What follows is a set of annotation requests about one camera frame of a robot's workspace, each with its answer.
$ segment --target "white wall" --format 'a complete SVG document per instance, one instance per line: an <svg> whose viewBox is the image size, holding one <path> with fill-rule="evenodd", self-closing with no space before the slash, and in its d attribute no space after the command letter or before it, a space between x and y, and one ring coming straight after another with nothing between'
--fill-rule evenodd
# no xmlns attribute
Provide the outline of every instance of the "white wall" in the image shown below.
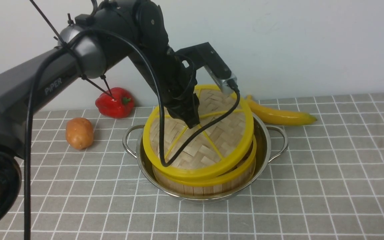
<svg viewBox="0 0 384 240"><path fill-rule="evenodd" d="M89 0L36 0L59 31ZM384 1L155 0L175 49L209 41L256 98L384 91ZM0 1L0 73L52 48L28 0ZM107 74L142 105L156 97L128 59ZM199 83L212 83L204 70ZM99 91L77 80L46 109L93 108Z"/></svg>

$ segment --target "potato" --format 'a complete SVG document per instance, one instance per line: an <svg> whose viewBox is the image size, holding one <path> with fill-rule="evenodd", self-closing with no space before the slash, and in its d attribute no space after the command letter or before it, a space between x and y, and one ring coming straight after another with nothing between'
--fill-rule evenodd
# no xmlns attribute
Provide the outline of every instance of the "potato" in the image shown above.
<svg viewBox="0 0 384 240"><path fill-rule="evenodd" d="M93 144L94 130L91 122L76 117L66 123L66 141L76 150L85 149Z"/></svg>

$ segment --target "red bell pepper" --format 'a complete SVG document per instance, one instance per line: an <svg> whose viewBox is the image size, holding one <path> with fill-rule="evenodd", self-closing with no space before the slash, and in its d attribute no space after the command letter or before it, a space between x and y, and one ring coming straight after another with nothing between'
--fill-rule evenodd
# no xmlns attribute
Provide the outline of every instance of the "red bell pepper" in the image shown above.
<svg viewBox="0 0 384 240"><path fill-rule="evenodd" d="M123 88L111 88L111 93L115 99L108 96L108 94L102 93L96 100L96 107L99 112L111 118L128 117L134 108L134 100L131 94Z"/></svg>

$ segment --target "yellow plastic rim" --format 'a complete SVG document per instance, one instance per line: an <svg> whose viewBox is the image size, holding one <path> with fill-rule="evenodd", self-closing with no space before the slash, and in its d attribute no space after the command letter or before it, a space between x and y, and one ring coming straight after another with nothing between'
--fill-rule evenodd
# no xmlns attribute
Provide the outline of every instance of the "yellow plastic rim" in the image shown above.
<svg viewBox="0 0 384 240"><path fill-rule="evenodd" d="M257 143L256 138L253 136L253 147L251 149L250 156L248 156L247 160L241 166L239 166L237 169L233 170L230 173L226 173L224 175L215 177L213 179L204 179L201 181L200 180L198 180L198 181L183 181L183 180L174 179L174 178L169 177L163 173L162 173L162 175L165 178L169 179L170 181L177 182L177 183L180 183L180 184L183 184L186 186L190 186L190 187L212 187L215 185L227 183L229 181L232 181L232 180L238 178L241 174L244 173L244 171L246 171L250 167L251 164L253 164L253 162L256 161L256 151L257 151L256 143Z"/></svg>
<svg viewBox="0 0 384 240"><path fill-rule="evenodd" d="M195 90L199 90L198 93L200 93L201 90L207 90L207 89L220 91L220 89L216 85L198 85L195 87ZM236 94L233 93L231 97L236 99ZM241 106L241 109L236 110L236 112L244 112L244 115L245 115L246 126L244 129L244 135L241 141L239 142L238 146L236 147L236 149L234 149L229 156L222 158L220 162L214 165L200 168L200 169L179 169L172 166L164 167L161 164L160 158L154 153L151 147L151 141L149 139L151 125L155 119L159 118L159 107L155 108L154 111L152 111L151 115L146 121L145 127L143 129L143 149L145 150L145 153L148 156L151 163L161 173L177 180L202 181L205 179L212 179L219 175L222 175L223 173L232 169L236 164L239 163L239 161L242 158L244 158L245 154L250 149L251 142L253 141L253 134L254 134L253 114L251 112L250 107L248 106L247 102L244 99L241 99L239 101L239 105Z"/></svg>

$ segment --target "banana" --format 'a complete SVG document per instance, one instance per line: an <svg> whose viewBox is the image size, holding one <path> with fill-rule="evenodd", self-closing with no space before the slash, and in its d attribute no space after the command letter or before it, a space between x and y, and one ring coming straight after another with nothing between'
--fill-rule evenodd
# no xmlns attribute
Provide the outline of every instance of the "banana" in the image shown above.
<svg viewBox="0 0 384 240"><path fill-rule="evenodd" d="M247 95L246 102L251 111L257 115L264 123L284 126L309 125L317 121L311 114L305 112L283 111L268 108L253 101L251 95Z"/></svg>

